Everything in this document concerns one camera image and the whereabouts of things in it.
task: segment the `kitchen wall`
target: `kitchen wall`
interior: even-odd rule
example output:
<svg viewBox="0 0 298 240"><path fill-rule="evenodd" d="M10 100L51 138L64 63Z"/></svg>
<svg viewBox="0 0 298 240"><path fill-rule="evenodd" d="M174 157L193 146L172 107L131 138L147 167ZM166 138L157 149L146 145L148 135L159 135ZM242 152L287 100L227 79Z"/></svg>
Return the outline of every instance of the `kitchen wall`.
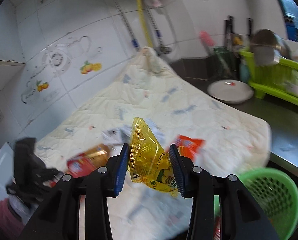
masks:
<svg viewBox="0 0 298 240"><path fill-rule="evenodd" d="M278 0L246 0L254 30L269 29L287 39L286 25Z"/></svg>
<svg viewBox="0 0 298 240"><path fill-rule="evenodd" d="M246 0L161 0L173 23L180 57L205 57L199 32L206 31L223 44L224 20L234 16L234 31L247 33L250 10Z"/></svg>
<svg viewBox="0 0 298 240"><path fill-rule="evenodd" d="M15 12L10 0L0 5L0 60L25 63Z"/></svg>
<svg viewBox="0 0 298 240"><path fill-rule="evenodd" d="M27 65L0 93L0 147L22 136L43 138L108 86L136 54L112 0L7 1L16 8ZM164 44L173 49L162 56L167 61L205 57L200 31L222 45L228 15L234 16L236 33L247 33L246 18L251 17L255 29L286 35L277 0L160 0L158 8L146 1ZM135 0L118 2L140 46L145 46Z"/></svg>
<svg viewBox="0 0 298 240"><path fill-rule="evenodd" d="M135 0L118 2L140 46L145 46ZM5 3L15 8L13 29L27 64L0 93L0 148L23 136L42 139L115 80L136 55L112 0ZM165 9L150 7L165 44L174 43Z"/></svg>

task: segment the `white mattress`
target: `white mattress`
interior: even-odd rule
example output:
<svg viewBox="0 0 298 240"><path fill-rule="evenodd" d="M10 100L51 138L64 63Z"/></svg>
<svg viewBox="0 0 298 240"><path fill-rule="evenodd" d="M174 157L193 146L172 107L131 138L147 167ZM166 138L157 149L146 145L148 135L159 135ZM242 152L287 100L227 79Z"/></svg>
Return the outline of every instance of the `white mattress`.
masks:
<svg viewBox="0 0 298 240"><path fill-rule="evenodd" d="M65 170L68 158L102 142L102 130L131 125L134 117L157 124L165 134L163 148L178 134L206 140L195 164L212 175L225 177L264 166L269 158L270 127L264 120L206 95L150 49L39 141L36 155L48 167ZM188 226L191 200L172 198L129 177L127 173L120 196L108 200L114 239L168 239Z"/></svg>

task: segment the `green plastic basket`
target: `green plastic basket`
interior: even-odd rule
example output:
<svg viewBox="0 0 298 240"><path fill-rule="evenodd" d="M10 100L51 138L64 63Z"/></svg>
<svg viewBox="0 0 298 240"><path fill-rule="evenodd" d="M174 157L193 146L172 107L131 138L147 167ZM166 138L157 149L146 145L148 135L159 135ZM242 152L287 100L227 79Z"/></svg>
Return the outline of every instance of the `green plastic basket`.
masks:
<svg viewBox="0 0 298 240"><path fill-rule="evenodd" d="M293 70L298 71L298 62L280 58L277 65L256 66L254 54L248 49L241 50L239 53L247 62L251 76L248 84L255 89L257 98L263 99L265 94L269 94L298 105L298 97L288 94L285 90L286 82L293 79Z"/></svg>
<svg viewBox="0 0 298 240"><path fill-rule="evenodd" d="M238 176L259 203L278 233L288 240L298 222L298 188L282 171L260 168ZM219 214L219 197L215 196L215 214Z"/></svg>

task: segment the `metal screw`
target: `metal screw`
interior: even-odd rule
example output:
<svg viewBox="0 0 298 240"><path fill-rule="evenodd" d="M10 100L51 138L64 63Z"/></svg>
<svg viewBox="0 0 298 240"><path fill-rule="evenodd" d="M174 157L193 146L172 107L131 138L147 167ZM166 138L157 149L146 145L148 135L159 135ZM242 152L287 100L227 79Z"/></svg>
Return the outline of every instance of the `metal screw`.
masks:
<svg viewBox="0 0 298 240"><path fill-rule="evenodd" d="M194 166L192 168L192 171L195 172L195 173L200 173L200 172L202 172L202 168L200 168L199 166Z"/></svg>
<svg viewBox="0 0 298 240"><path fill-rule="evenodd" d="M231 181L236 181L237 177L235 175L229 175L228 179Z"/></svg>
<svg viewBox="0 0 298 240"><path fill-rule="evenodd" d="M71 175L69 175L69 174L66 174L62 177L63 181L69 181L70 179L71 179Z"/></svg>
<svg viewBox="0 0 298 240"><path fill-rule="evenodd" d="M98 168L98 172L99 173L106 173L108 171L108 168L107 167L100 167L100 168Z"/></svg>

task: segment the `yellow plastic snack wrapper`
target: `yellow plastic snack wrapper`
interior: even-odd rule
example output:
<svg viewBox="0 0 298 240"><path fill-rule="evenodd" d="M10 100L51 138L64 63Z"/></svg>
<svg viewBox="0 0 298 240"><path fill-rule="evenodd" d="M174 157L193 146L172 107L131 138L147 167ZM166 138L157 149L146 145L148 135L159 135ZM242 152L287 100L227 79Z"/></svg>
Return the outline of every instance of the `yellow plastic snack wrapper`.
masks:
<svg viewBox="0 0 298 240"><path fill-rule="evenodd" d="M142 118L132 125L131 152L128 170L133 182L177 196L178 190L170 161Z"/></svg>

